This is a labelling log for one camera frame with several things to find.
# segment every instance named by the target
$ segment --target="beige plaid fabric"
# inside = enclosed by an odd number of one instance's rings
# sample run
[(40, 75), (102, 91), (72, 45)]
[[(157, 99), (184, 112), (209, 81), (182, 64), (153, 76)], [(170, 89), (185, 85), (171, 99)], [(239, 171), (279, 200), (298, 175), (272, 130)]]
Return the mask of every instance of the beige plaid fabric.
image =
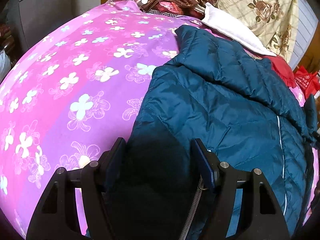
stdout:
[(218, 0), (217, 7), (242, 21), (266, 48), (290, 61), (299, 22), (298, 0)]

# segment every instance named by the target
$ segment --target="blue puffer jacket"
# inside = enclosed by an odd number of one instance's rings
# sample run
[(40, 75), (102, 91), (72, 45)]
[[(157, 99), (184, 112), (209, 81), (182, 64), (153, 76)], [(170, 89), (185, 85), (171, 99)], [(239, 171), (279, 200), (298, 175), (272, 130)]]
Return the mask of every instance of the blue puffer jacket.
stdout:
[[(199, 180), (190, 155), (194, 138), (236, 169), (260, 168), (292, 234), (313, 175), (306, 161), (313, 157), (304, 150), (313, 127), (303, 109), (268, 59), (254, 60), (237, 41), (191, 26), (176, 34), (180, 53), (153, 72), (107, 200), (117, 236), (179, 239)], [(198, 238), (213, 199), (203, 193), (187, 239)], [(240, 203), (237, 195), (229, 235)]]

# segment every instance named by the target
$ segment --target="rose pattern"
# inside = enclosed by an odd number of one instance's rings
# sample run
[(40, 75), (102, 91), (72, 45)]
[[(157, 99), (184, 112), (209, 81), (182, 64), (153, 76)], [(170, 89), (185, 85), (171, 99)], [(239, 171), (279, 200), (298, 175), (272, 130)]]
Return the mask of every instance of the rose pattern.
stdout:
[(263, 0), (253, 0), (253, 3), (249, 3), (248, 7), (253, 9), (257, 15), (256, 22), (269, 23), (270, 20), (279, 19), (281, 17), (281, 7), (279, 0), (274, 0), (275, 2), (271, 4)]
[(281, 32), (275, 32), (275, 35), (272, 37), (269, 44), (272, 45), (272, 43), (274, 43), (273, 47), (279, 51), (278, 54), (281, 54), (282, 52), (286, 53), (288, 51), (291, 30), (292, 26), (291, 24), (288, 24), (287, 29), (283, 34), (281, 34)]

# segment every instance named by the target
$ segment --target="pillow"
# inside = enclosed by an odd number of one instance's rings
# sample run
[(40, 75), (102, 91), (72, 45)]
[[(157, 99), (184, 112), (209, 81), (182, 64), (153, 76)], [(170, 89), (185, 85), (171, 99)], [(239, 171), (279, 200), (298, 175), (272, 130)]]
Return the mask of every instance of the pillow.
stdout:
[(290, 62), (299, 23), (298, 0), (218, 0), (216, 7), (240, 20), (263, 46)]
[(204, 15), (202, 22), (209, 27), (239, 41), (243, 46), (258, 54), (276, 56), (275, 53), (263, 46), (261, 41), (248, 27), (244, 26), (241, 21), (230, 14), (215, 8), (210, 3), (206, 3)]

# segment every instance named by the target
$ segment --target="gray cabinet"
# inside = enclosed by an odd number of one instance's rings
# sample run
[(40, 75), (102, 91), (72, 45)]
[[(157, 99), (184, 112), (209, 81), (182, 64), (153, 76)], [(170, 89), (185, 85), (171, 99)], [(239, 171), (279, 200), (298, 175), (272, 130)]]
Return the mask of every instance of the gray cabinet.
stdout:
[(71, 20), (72, 0), (10, 0), (7, 24), (25, 53), (50, 32)]

